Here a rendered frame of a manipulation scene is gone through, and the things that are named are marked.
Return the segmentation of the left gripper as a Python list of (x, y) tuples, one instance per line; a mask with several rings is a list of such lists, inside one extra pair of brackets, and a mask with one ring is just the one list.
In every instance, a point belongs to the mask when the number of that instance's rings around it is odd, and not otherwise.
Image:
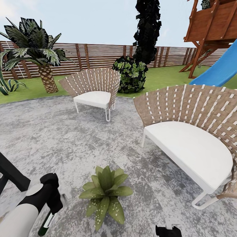
[(54, 198), (47, 200), (47, 205), (50, 208), (52, 215), (56, 214), (60, 209), (63, 208), (59, 192)]

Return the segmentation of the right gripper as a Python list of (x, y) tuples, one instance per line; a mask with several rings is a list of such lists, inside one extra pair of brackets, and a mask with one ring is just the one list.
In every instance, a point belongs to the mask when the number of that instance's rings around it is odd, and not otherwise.
[(159, 237), (168, 237), (169, 234), (174, 234), (177, 237), (181, 237), (180, 230), (177, 227), (173, 227), (172, 229), (166, 229), (165, 227), (158, 227), (156, 225), (156, 235)]

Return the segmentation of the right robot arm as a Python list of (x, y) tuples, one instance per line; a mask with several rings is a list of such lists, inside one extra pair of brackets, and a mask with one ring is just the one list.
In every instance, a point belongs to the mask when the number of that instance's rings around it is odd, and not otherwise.
[(156, 235), (159, 237), (181, 237), (180, 230), (172, 225), (181, 225), (182, 221), (179, 218), (165, 218), (165, 227), (156, 225)]

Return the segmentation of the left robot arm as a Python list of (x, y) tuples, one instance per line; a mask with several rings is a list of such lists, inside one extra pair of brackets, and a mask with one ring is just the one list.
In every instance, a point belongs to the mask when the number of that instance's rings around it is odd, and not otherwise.
[(47, 203), (52, 215), (63, 208), (61, 199), (67, 205), (72, 202), (68, 189), (58, 191), (56, 173), (48, 173), (40, 178), (41, 183), (27, 190), (25, 198), (0, 223), (0, 237), (28, 237), (40, 211)]

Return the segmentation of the insectifuge atomizer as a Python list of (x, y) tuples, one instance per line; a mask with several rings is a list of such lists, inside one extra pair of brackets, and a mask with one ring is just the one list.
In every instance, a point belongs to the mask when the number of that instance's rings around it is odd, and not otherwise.
[(47, 217), (45, 218), (43, 224), (41, 225), (38, 235), (40, 237), (43, 237), (43, 235), (46, 234), (48, 228), (50, 227), (50, 224), (52, 223), (52, 220), (54, 219), (56, 214), (52, 215), (51, 211), (49, 211)]

